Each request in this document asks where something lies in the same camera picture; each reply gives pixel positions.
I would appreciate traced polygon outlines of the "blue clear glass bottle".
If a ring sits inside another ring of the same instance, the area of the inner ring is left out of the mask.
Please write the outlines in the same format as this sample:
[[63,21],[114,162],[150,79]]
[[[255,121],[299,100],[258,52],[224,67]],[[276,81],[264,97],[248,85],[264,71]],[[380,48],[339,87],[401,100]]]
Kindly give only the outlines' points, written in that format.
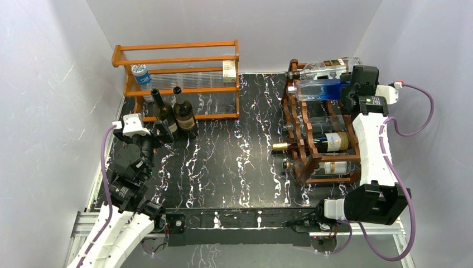
[[288,86],[286,92],[300,102],[331,101],[341,99],[345,85],[348,83],[339,79],[301,80]]

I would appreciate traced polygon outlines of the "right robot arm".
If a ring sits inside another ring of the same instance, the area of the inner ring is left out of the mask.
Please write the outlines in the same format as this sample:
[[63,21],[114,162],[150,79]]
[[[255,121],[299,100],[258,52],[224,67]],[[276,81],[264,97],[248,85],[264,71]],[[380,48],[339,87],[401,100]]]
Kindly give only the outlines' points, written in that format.
[[380,85],[379,69],[367,65],[355,65],[351,73],[340,78],[347,82],[341,100],[358,139],[361,177],[359,186],[345,198],[319,202],[315,226],[329,231],[336,221],[391,225],[408,205],[410,196],[387,164],[392,157],[385,120],[389,105],[399,100],[402,83]]

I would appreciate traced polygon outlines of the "green wine bottle silver cap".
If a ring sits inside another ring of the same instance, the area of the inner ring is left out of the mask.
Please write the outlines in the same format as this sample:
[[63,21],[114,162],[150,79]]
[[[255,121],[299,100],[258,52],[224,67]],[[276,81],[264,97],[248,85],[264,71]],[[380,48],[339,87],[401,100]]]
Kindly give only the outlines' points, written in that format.
[[192,104],[185,99],[179,86],[173,88],[173,93],[176,99],[173,111],[177,124],[187,138],[193,139],[197,136],[197,123]]

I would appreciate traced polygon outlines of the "green wine bottle black neck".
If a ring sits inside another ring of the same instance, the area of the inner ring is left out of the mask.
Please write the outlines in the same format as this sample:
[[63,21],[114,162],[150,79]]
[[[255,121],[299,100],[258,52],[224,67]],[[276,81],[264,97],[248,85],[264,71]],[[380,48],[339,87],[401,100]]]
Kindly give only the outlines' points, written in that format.
[[153,108],[154,116],[161,121],[166,120],[168,122],[168,127],[173,135],[173,138],[174,140],[177,140],[178,125],[171,105],[162,99],[159,90],[156,88],[151,90],[151,96],[155,102]]

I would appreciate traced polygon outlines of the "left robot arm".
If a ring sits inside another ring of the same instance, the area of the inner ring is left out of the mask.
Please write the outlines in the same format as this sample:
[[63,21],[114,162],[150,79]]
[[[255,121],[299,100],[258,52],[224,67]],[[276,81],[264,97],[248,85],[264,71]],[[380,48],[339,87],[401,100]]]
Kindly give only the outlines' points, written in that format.
[[[109,134],[139,148],[137,160],[107,177],[105,143]],[[164,207],[144,200],[146,181],[152,177],[155,150],[174,141],[167,120],[148,129],[138,113],[114,121],[103,136],[100,149],[102,184],[106,201],[81,249],[69,267],[121,267],[133,250],[151,232],[167,226]]]

